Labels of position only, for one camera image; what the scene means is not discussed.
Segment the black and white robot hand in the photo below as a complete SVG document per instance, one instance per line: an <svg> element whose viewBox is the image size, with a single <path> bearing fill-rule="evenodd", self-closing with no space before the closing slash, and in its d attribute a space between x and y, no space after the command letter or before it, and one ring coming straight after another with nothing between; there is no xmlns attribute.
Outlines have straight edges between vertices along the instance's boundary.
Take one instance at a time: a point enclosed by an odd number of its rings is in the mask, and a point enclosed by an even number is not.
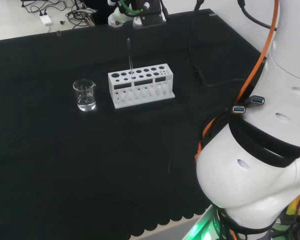
<svg viewBox="0 0 300 240"><path fill-rule="evenodd" d="M169 13L162 0L109 0L114 7L108 17L108 25L114 28L132 22L135 29L157 26L165 23Z"/></svg>

